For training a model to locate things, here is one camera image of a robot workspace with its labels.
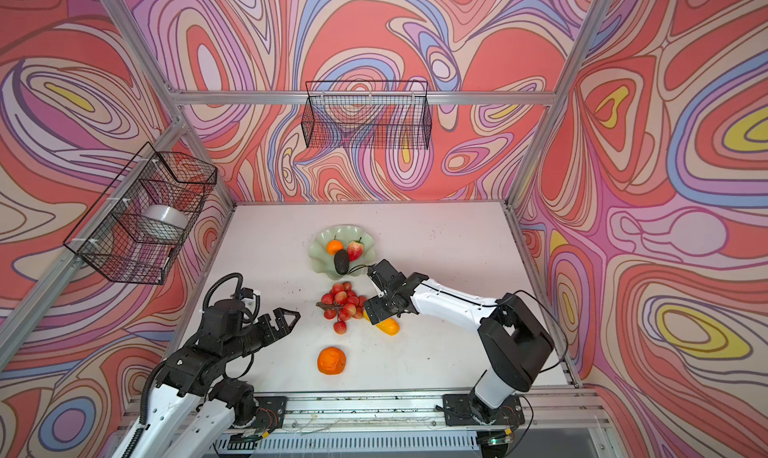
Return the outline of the yellow fake corn cob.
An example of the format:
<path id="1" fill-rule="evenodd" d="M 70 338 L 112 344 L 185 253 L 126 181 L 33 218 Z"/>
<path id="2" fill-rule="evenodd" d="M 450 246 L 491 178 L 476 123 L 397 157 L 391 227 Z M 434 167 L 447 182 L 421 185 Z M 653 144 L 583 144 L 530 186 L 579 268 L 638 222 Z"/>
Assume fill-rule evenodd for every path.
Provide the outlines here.
<path id="1" fill-rule="evenodd" d="M 387 318 L 374 324 L 380 331 L 387 335 L 394 336 L 400 331 L 400 325 L 394 318 Z"/>

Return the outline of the red fake grape bunch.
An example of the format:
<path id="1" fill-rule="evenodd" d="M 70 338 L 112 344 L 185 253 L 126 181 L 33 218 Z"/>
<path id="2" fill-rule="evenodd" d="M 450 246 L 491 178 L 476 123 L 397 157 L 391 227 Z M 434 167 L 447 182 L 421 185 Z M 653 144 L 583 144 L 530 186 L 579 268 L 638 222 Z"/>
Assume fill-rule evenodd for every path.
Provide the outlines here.
<path id="1" fill-rule="evenodd" d="M 315 306 L 322 311 L 326 320 L 333 323 L 334 332 L 343 335 L 348 330 L 350 320 L 362 320 L 367 317 L 364 310 L 366 301 L 365 296 L 356 293 L 350 281 L 342 281 L 334 283 Z"/>

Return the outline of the red fake strawberry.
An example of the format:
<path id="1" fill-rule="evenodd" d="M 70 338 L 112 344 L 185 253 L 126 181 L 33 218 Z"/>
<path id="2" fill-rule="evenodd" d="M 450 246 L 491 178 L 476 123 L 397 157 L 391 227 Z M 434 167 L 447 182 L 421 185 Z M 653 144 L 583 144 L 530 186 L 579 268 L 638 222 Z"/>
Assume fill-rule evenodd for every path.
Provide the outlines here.
<path id="1" fill-rule="evenodd" d="M 358 238 L 356 240 L 352 240 L 352 242 L 348 244 L 346 251 L 347 251 L 348 258 L 351 262 L 358 260 L 364 254 L 364 251 L 365 251 L 365 247 L 364 247 L 364 244 L 362 243 L 362 239 Z"/>

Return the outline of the dark green fake avocado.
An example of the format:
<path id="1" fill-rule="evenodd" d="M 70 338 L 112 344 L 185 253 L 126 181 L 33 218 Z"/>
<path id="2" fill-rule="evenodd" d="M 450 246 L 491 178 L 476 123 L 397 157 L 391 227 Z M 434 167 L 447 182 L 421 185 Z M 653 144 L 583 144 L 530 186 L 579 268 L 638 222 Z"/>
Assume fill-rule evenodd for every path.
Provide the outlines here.
<path id="1" fill-rule="evenodd" d="M 341 276 L 346 275 L 350 269 L 349 254 L 345 249 L 340 249 L 334 254 L 335 272 Z"/>

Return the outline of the large fake orange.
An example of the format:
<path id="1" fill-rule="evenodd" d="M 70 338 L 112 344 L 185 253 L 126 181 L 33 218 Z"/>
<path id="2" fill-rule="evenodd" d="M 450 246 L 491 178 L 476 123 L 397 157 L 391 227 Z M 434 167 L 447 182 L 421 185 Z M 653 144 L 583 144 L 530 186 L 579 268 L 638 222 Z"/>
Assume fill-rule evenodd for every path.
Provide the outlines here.
<path id="1" fill-rule="evenodd" d="M 338 347 L 326 347 L 317 357 L 317 369 L 325 375 L 339 375 L 346 368 L 346 354 Z"/>

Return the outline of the small fake orange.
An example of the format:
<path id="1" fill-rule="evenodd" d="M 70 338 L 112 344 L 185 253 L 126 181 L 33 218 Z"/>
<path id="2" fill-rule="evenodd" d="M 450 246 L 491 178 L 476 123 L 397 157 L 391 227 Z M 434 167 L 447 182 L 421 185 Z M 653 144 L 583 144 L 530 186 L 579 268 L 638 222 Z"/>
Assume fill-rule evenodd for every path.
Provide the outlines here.
<path id="1" fill-rule="evenodd" d="M 340 251 L 342 251 L 344 249 L 345 249 L 345 247 L 344 247 L 343 243 L 340 240 L 336 239 L 336 238 L 332 239 L 326 245 L 326 251 L 331 256 L 334 256 L 336 253 L 338 253 L 338 252 L 340 252 Z"/>

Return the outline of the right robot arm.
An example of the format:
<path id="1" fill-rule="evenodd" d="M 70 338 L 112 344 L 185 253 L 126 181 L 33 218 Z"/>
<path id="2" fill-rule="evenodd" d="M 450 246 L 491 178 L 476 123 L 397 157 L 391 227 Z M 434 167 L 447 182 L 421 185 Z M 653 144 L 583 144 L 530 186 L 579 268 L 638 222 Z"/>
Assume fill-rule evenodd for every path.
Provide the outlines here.
<path id="1" fill-rule="evenodd" d="M 507 398 L 528 392 L 555 351 L 549 331 L 518 292 L 484 298 L 423 273 L 405 275 L 386 259 L 368 265 L 366 274 L 377 290 L 364 304 L 372 324 L 403 314 L 426 315 L 479 337 L 490 369 L 469 393 L 470 409 L 478 421 L 490 421 Z"/>

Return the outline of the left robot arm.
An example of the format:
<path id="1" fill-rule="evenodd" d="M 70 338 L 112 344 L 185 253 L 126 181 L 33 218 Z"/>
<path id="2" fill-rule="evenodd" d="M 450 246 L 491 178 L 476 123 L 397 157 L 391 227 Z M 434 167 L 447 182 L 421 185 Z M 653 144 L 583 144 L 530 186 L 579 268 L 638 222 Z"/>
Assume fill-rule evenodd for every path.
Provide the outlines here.
<path id="1" fill-rule="evenodd" d="M 150 372 L 138 417 L 113 456 L 202 457 L 229 429 L 239 442 L 258 443 L 282 427 L 286 398 L 258 397 L 227 367 L 240 358 L 253 362 L 288 337 L 301 315 L 282 307 L 262 313 L 259 293 L 243 280 L 228 273 L 206 291 L 198 327 Z"/>

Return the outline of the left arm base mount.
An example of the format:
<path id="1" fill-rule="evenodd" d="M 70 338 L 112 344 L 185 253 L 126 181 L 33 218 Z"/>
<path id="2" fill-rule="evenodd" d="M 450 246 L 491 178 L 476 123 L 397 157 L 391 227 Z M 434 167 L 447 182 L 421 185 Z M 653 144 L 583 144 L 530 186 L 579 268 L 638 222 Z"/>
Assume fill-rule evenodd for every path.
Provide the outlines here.
<path id="1" fill-rule="evenodd" d="M 283 426 L 288 398 L 286 396 L 256 396 L 235 406 L 236 433 L 232 445 L 256 443 L 266 439 Z"/>

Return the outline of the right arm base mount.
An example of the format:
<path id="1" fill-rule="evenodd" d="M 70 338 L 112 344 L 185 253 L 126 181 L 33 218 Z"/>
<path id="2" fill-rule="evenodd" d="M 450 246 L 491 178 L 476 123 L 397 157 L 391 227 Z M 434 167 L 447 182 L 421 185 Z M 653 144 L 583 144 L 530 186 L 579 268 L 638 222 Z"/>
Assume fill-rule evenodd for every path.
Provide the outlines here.
<path id="1" fill-rule="evenodd" d="M 498 407 L 490 407 L 473 394 L 444 394 L 435 406 L 448 426 L 502 426 L 512 430 L 526 423 L 518 395 L 509 395 Z"/>

